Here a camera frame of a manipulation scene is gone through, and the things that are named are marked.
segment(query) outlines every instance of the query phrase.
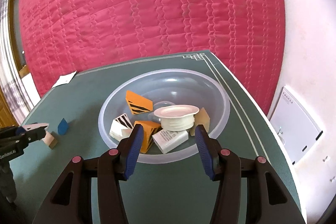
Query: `beige block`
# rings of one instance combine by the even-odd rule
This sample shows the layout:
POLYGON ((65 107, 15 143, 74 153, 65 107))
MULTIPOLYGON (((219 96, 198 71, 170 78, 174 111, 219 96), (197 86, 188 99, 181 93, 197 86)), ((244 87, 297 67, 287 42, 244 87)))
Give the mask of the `beige block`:
POLYGON ((210 127, 210 117, 208 113, 205 111, 204 107, 202 107, 197 114, 195 114, 195 122, 194 126, 189 130, 189 134, 191 136, 195 136, 196 126, 202 124, 205 130, 209 133, 210 127))
POLYGON ((45 132, 45 137, 42 140, 50 149, 53 149, 58 143, 58 140, 56 140, 48 131, 45 132))

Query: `wall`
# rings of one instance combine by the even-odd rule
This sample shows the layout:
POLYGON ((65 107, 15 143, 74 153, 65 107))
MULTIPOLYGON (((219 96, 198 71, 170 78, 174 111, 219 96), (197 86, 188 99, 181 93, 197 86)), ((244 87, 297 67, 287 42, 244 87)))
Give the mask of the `wall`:
POLYGON ((336 0, 285 0, 286 44, 268 117, 289 85, 317 116, 321 138, 294 167, 315 223, 336 193, 336 0), (329 161, 323 162, 326 156, 329 161))

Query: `orange block with black stripes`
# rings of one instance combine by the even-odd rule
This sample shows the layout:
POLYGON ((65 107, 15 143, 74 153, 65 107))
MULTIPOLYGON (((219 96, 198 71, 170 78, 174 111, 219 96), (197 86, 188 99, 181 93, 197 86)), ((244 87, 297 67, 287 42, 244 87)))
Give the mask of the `orange block with black stripes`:
POLYGON ((134 126, 137 123, 143 126, 143 141, 140 152, 147 153, 148 149, 153 144, 152 135, 160 131, 161 125, 152 121, 135 121, 134 126))
POLYGON ((153 102, 151 100, 130 90, 126 91, 126 102, 133 115, 153 111, 153 102))

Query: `quilted bedspread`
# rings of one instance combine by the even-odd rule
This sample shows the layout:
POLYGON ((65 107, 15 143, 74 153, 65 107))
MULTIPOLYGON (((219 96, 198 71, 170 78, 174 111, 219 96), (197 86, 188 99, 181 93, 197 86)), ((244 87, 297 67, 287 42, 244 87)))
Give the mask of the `quilted bedspread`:
POLYGON ((264 112, 278 82, 284 0, 19 0, 39 94, 60 75, 138 57, 211 50, 264 112))

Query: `white panel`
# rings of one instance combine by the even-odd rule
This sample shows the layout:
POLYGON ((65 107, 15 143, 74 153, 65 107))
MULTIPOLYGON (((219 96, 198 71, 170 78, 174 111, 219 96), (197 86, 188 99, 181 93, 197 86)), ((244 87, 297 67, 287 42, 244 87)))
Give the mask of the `white panel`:
POLYGON ((321 130, 301 103, 283 88, 270 122, 292 162, 297 163, 313 146, 321 130))

